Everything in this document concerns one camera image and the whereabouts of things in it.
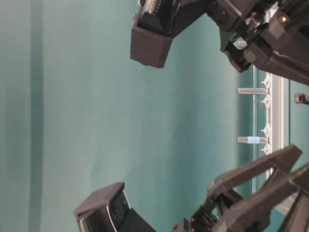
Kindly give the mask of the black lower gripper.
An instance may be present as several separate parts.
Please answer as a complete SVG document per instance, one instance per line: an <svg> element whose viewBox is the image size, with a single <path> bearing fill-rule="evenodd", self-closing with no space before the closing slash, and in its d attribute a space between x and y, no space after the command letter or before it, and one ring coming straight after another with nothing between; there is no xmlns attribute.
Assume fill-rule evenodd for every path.
<svg viewBox="0 0 309 232"><path fill-rule="evenodd" d="M308 164L286 174L275 184L245 200L242 200L243 197L233 190L234 187L271 168L289 173L301 154L302 150L297 146L289 145L219 175L208 186L205 202L190 219L181 219L172 230L174 232L244 232L253 225L258 225L263 230L269 225L267 214L276 205L297 192L297 198L279 231L306 232L309 228Z"/></svg>

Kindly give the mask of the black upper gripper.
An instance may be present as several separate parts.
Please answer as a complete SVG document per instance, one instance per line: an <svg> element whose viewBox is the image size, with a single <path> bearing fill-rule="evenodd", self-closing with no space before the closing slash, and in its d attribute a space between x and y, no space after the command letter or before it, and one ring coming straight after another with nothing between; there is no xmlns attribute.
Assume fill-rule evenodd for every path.
<svg viewBox="0 0 309 232"><path fill-rule="evenodd" d="M182 0L172 35L206 14L219 27L221 51L239 72L250 65L309 83L307 0Z"/></svg>

